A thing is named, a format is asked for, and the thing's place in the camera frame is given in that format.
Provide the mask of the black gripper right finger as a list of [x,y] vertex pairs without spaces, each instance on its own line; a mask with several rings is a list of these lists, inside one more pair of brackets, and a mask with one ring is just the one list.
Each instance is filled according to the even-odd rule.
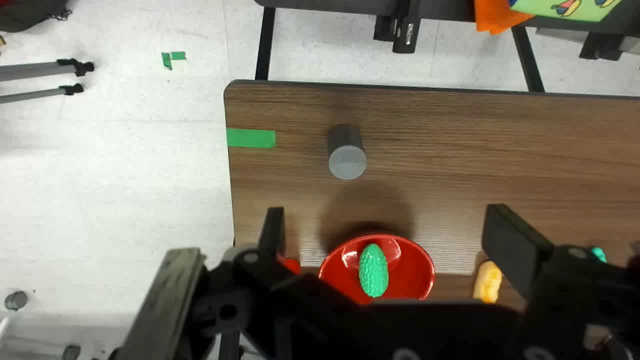
[[527,298],[553,244],[505,203],[490,203],[483,215],[482,250],[516,292]]

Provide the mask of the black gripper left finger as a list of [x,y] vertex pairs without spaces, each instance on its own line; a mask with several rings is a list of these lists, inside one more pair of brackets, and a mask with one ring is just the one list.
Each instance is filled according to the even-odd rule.
[[267,208],[258,237],[258,251],[277,259],[283,253],[286,244],[286,215],[283,208]]

